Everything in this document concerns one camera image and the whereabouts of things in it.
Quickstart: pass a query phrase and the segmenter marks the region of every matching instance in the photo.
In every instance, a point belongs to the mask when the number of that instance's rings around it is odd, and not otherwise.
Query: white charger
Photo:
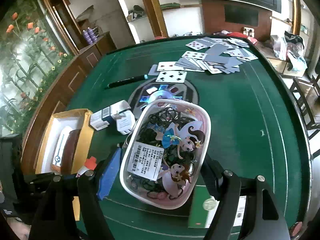
[[[130,110],[127,110],[122,112],[121,115],[120,119],[116,119],[117,130],[121,134],[129,134],[136,122],[134,114]]]

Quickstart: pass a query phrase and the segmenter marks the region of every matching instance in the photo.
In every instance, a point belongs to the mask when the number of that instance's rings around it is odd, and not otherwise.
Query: power socket
[[[243,27],[243,34],[254,38],[254,28]]]

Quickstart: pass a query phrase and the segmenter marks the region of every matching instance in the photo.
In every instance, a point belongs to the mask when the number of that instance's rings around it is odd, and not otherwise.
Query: purple bottle
[[[98,40],[98,39],[97,39],[97,36],[94,35],[93,30],[92,30],[90,27],[88,27],[88,34],[89,34],[89,36],[90,36],[90,38],[91,38],[91,40],[92,40],[93,42],[95,42],[95,41]]]
[[[83,30],[82,35],[84,36],[85,40],[89,45],[93,43],[87,31]]]

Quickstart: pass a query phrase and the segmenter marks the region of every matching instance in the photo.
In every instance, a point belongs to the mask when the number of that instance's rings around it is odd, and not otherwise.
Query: wooden chair
[[[316,130],[308,138],[312,139],[320,131],[320,75],[312,77],[310,82],[293,78],[290,87],[292,93],[299,93],[298,106],[306,122],[307,130]]]

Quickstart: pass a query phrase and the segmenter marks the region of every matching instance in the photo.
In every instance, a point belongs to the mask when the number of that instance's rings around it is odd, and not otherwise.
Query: fairy illustration
[[[157,133],[156,140],[162,141],[165,149],[171,144],[178,145],[178,157],[183,159],[180,155],[180,148],[185,152],[193,152],[204,143],[205,135],[199,130],[202,126],[201,121],[189,122],[181,130],[178,129],[178,126],[172,122],[167,129],[158,125],[150,125],[149,128]]]
[[[162,184],[167,193],[173,197],[178,197],[183,192],[181,187],[186,185],[186,180],[190,182],[189,167],[177,163],[170,168],[166,164],[162,164],[162,167],[163,169],[157,179],[162,178]]]

